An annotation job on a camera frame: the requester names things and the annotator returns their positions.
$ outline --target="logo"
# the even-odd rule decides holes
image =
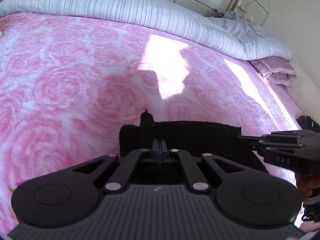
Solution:
[[[162,190],[162,188],[160,188],[160,187],[155,187],[155,188],[153,188],[153,190],[156,191],[156,192],[158,192],[158,191]]]
[[[280,162],[282,164],[289,165],[290,164],[290,159],[282,158],[282,157],[277,156],[276,157],[276,162],[277,163]]]

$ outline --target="clothes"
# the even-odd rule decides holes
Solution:
[[[225,19],[230,19],[230,20],[240,20],[241,19],[241,15],[234,13],[233,11],[225,12],[225,11],[220,11],[217,9],[213,9],[212,12],[210,13],[210,16],[215,17],[215,18],[225,18]]]
[[[168,149],[183,149],[194,157],[213,153],[247,167],[268,173],[263,163],[249,149],[238,147],[241,128],[210,122],[154,122],[147,111],[141,114],[140,127],[125,125],[119,133],[120,155],[151,148],[154,138],[165,140]]]
[[[320,125],[317,124],[310,116],[300,116],[297,119],[298,124],[302,129],[320,132]]]

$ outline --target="pink pillow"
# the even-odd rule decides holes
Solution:
[[[289,75],[295,75],[294,68],[290,63],[280,57],[266,57],[262,59],[250,60],[250,64],[262,74],[264,78],[267,78],[271,73],[283,73]]]
[[[272,74],[267,62],[263,59],[250,60],[249,63],[264,77],[267,78]]]
[[[295,75],[289,75],[284,73],[272,73],[267,80],[276,85],[285,85],[290,87],[290,81],[295,78]]]
[[[296,72],[290,63],[280,57],[266,57],[263,61],[268,65],[267,67],[272,73],[279,72],[283,74],[295,75]]]

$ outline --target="white comforter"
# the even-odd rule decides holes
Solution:
[[[228,56],[291,60],[291,51],[259,26],[245,21],[210,20],[166,0],[4,0],[0,17],[38,12],[142,25],[197,42]]]

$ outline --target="pink rose blanket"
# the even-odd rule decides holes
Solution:
[[[208,121],[244,135],[296,130],[302,112],[248,62],[158,30],[37,13],[0,19],[0,231],[22,182],[108,153],[155,121]],[[291,172],[267,166],[294,182]]]

